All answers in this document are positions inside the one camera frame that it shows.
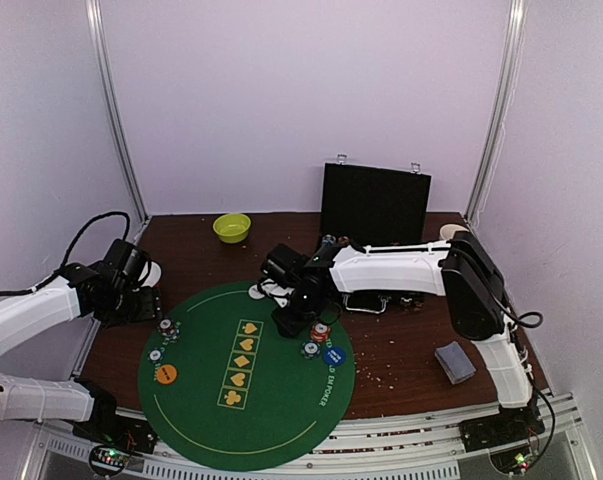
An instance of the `white cup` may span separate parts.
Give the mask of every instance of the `white cup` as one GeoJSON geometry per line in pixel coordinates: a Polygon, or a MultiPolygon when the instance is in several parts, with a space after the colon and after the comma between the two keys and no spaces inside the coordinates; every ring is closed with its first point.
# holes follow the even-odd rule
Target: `white cup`
{"type": "Polygon", "coordinates": [[[439,230],[439,240],[452,240],[454,234],[457,232],[469,232],[467,228],[462,225],[456,225],[454,223],[448,223],[439,230]]]}
{"type": "MultiPolygon", "coordinates": [[[[143,270],[141,271],[141,277],[144,278],[148,274],[148,264],[146,263],[143,266],[143,270]]],[[[161,279],[161,267],[159,264],[152,262],[152,268],[150,268],[150,275],[143,282],[144,287],[154,287],[159,280],[161,279]]]]}

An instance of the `blue sponge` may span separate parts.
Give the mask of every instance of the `blue sponge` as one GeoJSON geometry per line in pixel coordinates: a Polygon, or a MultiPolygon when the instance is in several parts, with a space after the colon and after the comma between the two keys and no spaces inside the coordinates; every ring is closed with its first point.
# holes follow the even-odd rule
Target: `blue sponge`
{"type": "Polygon", "coordinates": [[[457,342],[437,348],[434,352],[453,385],[466,381],[477,371],[457,342]]]}

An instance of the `white robotic arm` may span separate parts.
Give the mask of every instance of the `white robotic arm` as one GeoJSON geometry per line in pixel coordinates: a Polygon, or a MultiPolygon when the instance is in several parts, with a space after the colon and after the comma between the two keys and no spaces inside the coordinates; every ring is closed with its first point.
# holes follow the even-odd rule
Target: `white robotic arm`
{"type": "Polygon", "coordinates": [[[414,292],[445,296],[452,327],[477,347],[501,406],[499,415],[460,424],[466,450],[527,439],[529,428],[544,431],[527,351],[516,335],[522,322],[510,309],[501,273],[470,233],[450,242],[376,248],[327,236],[312,257],[280,244],[261,270],[266,279],[258,293],[278,303],[272,317],[287,337],[316,320],[330,301],[352,309],[352,296],[372,294],[379,313],[388,301],[414,292]]]}
{"type": "MultiPolygon", "coordinates": [[[[151,262],[144,252],[115,240],[104,260],[72,264],[32,293],[0,301],[0,357],[60,323],[92,314],[106,326],[159,318],[158,292],[143,284],[151,262]]],[[[90,382],[43,381],[0,373],[0,421],[61,419],[92,422],[112,436],[116,401],[90,382]]]]}
{"type": "MultiPolygon", "coordinates": [[[[365,247],[357,251],[348,246],[334,258],[330,275],[341,293],[357,291],[415,291],[445,296],[442,265],[450,244],[440,241],[415,247],[365,247]]],[[[477,347],[497,389],[504,408],[525,407],[532,397],[528,379],[531,369],[527,355],[519,352],[511,335],[512,319],[501,313],[503,332],[472,343],[477,347]]]]}

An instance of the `brown tabletop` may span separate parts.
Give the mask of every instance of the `brown tabletop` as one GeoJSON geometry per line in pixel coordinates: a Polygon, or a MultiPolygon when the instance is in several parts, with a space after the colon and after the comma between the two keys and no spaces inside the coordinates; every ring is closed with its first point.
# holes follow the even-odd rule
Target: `brown tabletop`
{"type": "MultiPolygon", "coordinates": [[[[212,231],[215,215],[154,217],[141,248],[161,265],[160,287],[166,312],[195,293],[223,283],[260,278],[261,262],[277,244],[311,254],[319,214],[251,214],[250,236],[243,244],[221,243],[212,231]]],[[[458,213],[428,213],[424,241],[438,239],[446,223],[463,224],[458,213]]],[[[489,403],[496,390],[476,348],[452,329],[445,298],[427,296],[423,309],[398,307],[383,315],[344,313],[341,322],[352,341],[357,381],[345,418],[404,415],[489,403]],[[452,385],[434,358],[438,347],[457,341],[477,368],[470,380],[452,385]]],[[[137,369],[156,325],[126,325],[101,330],[83,375],[113,393],[119,405],[140,410],[137,369]]],[[[534,353],[531,363],[542,388],[547,386],[534,353]]]]}

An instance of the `yellow club symbol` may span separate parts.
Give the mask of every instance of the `yellow club symbol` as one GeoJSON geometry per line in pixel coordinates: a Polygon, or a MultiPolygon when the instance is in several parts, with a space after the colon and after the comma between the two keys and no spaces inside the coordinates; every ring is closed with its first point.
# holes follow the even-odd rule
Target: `yellow club symbol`
{"type": "Polygon", "coordinates": [[[239,395],[234,390],[230,390],[228,392],[228,394],[225,395],[223,398],[225,398],[225,403],[227,403],[230,406],[234,405],[235,403],[239,403],[241,401],[241,395],[239,395]]]}

